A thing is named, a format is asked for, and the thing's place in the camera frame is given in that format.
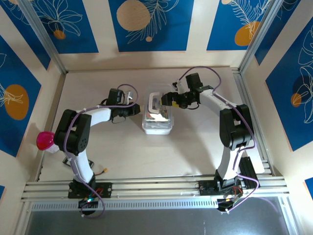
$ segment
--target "white wall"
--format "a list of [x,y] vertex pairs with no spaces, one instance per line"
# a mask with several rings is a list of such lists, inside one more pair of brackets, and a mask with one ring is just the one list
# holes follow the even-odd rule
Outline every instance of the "white wall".
[[48,71],[45,70],[1,7],[0,22],[0,35],[42,86],[17,157],[14,158],[0,151],[0,185],[6,188],[0,202],[0,231],[1,234],[6,235],[12,231],[13,223],[16,222],[19,201],[25,183],[37,168],[35,164],[38,153],[36,137],[45,128],[56,87],[60,80],[60,73],[52,63]]
[[313,17],[313,1],[302,0],[260,66],[253,60],[244,74],[274,167],[285,177],[306,234],[313,234],[313,200],[304,180],[313,177],[313,142],[292,152],[265,80]]
[[108,0],[83,0],[99,53],[62,54],[69,71],[239,66],[245,50],[206,51],[220,0],[195,0],[187,51],[118,52]]

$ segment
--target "metal corner post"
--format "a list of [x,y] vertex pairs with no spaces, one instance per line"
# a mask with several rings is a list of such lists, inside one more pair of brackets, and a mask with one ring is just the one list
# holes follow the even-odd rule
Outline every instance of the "metal corner post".
[[284,0],[270,0],[270,1],[271,4],[263,17],[260,26],[258,27],[256,33],[254,34],[254,37],[252,38],[252,41],[248,46],[248,49],[246,50],[243,60],[241,61],[238,67],[240,74],[246,71],[247,66],[249,65],[251,59],[254,57],[254,54],[258,49],[259,45],[261,44],[263,38],[265,37],[268,28],[272,24],[279,8],[284,2]]
[[17,0],[17,3],[50,58],[55,62],[60,72],[62,74],[66,74],[67,70],[59,57],[59,53],[50,39],[45,27],[41,23],[31,2],[28,0]]

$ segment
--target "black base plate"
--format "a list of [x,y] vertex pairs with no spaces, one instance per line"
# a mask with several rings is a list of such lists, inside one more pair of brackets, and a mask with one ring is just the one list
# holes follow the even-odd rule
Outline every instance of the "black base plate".
[[[241,182],[238,181],[236,186],[241,187]],[[221,191],[216,191],[215,188],[216,188],[216,182],[214,180],[200,180],[199,181],[200,196],[224,195],[226,193],[229,193],[232,190],[232,187],[229,187]]]
[[[111,198],[112,183],[96,183],[96,190],[98,188],[103,188],[103,192],[100,194],[102,198]],[[77,194],[76,192],[73,192],[73,191],[70,192],[70,191],[71,190],[68,191],[68,196],[67,196],[70,199],[81,199],[81,198],[89,197],[89,195],[91,194],[91,191],[88,193],[80,193],[80,194]]]

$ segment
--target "beige circle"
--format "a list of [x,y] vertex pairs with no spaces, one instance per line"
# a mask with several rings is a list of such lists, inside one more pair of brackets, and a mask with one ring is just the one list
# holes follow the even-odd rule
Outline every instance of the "beige circle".
[[224,5],[226,5],[226,4],[230,4],[231,1],[233,1],[233,0],[222,0],[222,3],[223,3]]
[[123,2],[116,12],[117,21],[127,31],[138,31],[150,22],[148,8],[138,0]]
[[146,41],[149,43],[149,42],[152,42],[152,37],[146,37]]
[[8,0],[9,2],[11,2],[11,3],[13,3],[13,4],[18,4],[17,2],[16,2],[16,0]]

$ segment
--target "aluminum frame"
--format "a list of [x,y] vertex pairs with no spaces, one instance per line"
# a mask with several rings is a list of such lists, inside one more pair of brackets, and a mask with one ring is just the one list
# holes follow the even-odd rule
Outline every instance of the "aluminum frame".
[[261,41],[264,39],[268,28],[270,27],[271,23],[273,22],[279,8],[283,4],[284,0],[271,0],[271,4],[266,11],[264,17],[261,20],[261,23],[257,29],[257,31],[254,34],[254,37],[251,40],[250,45],[248,46],[248,49],[244,55],[243,60],[241,61],[239,65],[239,73],[243,74],[247,66],[249,65],[250,61],[254,57],[254,54],[256,50],[258,49],[259,45],[261,44]]
[[29,25],[35,32],[37,38],[50,56],[51,60],[54,61],[61,74],[65,75],[67,70],[62,63],[62,60],[59,57],[59,53],[50,39],[45,27],[41,23],[35,9],[28,0],[17,0],[17,3],[21,12],[25,15],[25,18],[29,22]]
[[[263,160],[265,172],[258,174],[260,188],[253,197],[276,196],[282,207],[289,233],[301,234],[289,203],[289,191],[282,176],[273,176],[267,160]],[[217,199],[223,196],[200,196],[199,180],[213,180],[213,175],[99,180],[112,183],[112,197],[105,199],[108,210],[155,210],[216,208]],[[68,199],[70,181],[28,182],[22,194],[23,208],[19,224],[13,234],[24,234],[32,211],[78,211],[79,199]],[[242,181],[244,195],[251,193]]]

